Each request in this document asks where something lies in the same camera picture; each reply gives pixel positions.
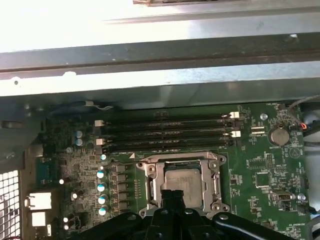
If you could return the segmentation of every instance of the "green circuit board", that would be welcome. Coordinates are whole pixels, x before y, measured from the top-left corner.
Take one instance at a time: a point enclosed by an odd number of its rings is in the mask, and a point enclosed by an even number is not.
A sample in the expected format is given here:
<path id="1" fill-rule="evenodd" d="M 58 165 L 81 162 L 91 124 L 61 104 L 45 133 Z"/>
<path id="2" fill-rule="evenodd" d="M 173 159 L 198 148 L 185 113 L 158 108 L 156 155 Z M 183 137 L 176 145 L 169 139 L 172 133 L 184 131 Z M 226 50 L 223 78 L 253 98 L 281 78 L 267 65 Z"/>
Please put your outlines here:
<path id="1" fill-rule="evenodd" d="M 37 169 L 59 170 L 41 170 L 37 183 L 58 185 L 59 179 L 72 179 L 59 186 L 65 195 L 60 214 L 63 218 L 75 213 L 81 223 L 64 231 L 65 237 L 122 212 L 141 213 L 150 204 L 147 170 L 137 165 L 141 160 L 208 152 L 225 159 L 218 175 L 221 211 L 295 239 L 306 237 L 304 226 L 310 216 L 299 208 L 309 205 L 303 135 L 282 103 L 110 110 L 50 119 L 43 149 Z M 195 177 L 184 183 L 195 183 L 204 174 L 191 160 L 183 161 L 182 167 L 167 167 L 168 179 L 169 173 L 179 176 L 170 183 L 167 179 L 167 185 L 181 186 L 176 182 L 186 180 L 190 169 Z M 104 189 L 98 191 L 101 184 Z M 70 198 L 79 189 L 82 195 Z M 98 201 L 101 196 L 103 204 Z M 199 201 L 203 205 L 203 199 L 190 196 L 192 205 Z"/>

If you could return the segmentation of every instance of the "screw hole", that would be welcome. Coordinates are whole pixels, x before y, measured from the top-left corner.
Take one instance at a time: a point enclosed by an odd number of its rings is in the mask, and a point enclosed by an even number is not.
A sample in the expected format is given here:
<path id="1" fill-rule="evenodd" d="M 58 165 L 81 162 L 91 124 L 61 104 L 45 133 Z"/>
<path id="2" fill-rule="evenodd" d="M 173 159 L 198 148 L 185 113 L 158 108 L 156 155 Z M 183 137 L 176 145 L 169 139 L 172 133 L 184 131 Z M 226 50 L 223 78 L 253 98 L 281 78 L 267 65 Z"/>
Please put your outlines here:
<path id="1" fill-rule="evenodd" d="M 161 232 L 158 232 L 158 233 L 155 234 L 155 237 L 157 239 L 161 239 L 163 237 L 163 234 Z"/>
<path id="2" fill-rule="evenodd" d="M 203 237 L 204 239 L 208 239 L 208 238 L 210 237 L 210 234 L 207 233 L 207 232 L 204 232 L 204 233 L 202 233 L 202 237 Z"/>

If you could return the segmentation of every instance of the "motherboard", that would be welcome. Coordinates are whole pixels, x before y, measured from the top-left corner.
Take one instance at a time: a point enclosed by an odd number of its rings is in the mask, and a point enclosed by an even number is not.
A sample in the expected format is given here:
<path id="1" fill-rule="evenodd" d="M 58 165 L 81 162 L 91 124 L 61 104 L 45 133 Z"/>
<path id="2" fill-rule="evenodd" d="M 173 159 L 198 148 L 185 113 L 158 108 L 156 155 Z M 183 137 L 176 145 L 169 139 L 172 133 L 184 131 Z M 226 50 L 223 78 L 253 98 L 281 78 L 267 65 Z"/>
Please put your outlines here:
<path id="1" fill-rule="evenodd" d="M 295 109 L 299 118 L 299 109 Z M 283 103 L 110 109 L 50 118 L 37 184 L 59 188 L 59 238 L 183 190 L 207 218 L 231 212 L 295 239 L 310 220 L 302 129 Z"/>

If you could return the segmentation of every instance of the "metal bracket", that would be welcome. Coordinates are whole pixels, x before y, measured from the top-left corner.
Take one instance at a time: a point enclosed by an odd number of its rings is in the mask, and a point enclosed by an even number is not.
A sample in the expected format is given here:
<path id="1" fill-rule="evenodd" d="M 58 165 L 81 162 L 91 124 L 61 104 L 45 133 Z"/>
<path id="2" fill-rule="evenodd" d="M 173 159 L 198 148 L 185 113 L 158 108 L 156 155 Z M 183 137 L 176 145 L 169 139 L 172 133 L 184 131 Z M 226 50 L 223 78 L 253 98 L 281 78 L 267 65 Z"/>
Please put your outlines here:
<path id="1" fill-rule="evenodd" d="M 165 167 L 167 164 L 181 163 L 200 166 L 201 189 L 194 189 L 194 194 L 202 195 L 202 204 L 195 208 L 201 209 L 210 219 L 219 212 L 228 212 L 230 207 L 222 203 L 220 183 L 220 166 L 226 162 L 225 156 L 210 151 L 153 155 L 142 159 L 136 167 L 143 170 L 147 178 L 145 187 L 148 205 L 140 211 L 140 215 L 154 207 L 161 208 L 161 191 L 166 189 Z"/>

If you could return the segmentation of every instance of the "red wire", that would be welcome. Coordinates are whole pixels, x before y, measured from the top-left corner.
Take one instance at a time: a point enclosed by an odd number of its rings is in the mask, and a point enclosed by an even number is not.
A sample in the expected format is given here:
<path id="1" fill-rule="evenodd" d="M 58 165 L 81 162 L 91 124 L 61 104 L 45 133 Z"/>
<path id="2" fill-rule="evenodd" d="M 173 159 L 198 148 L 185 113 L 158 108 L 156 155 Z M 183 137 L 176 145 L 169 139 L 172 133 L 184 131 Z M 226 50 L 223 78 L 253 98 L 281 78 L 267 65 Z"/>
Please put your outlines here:
<path id="1" fill-rule="evenodd" d="M 304 124 L 304 123 L 301 123 L 301 127 L 302 127 L 303 130 L 306 130 L 308 128 L 308 126 L 306 124 Z"/>

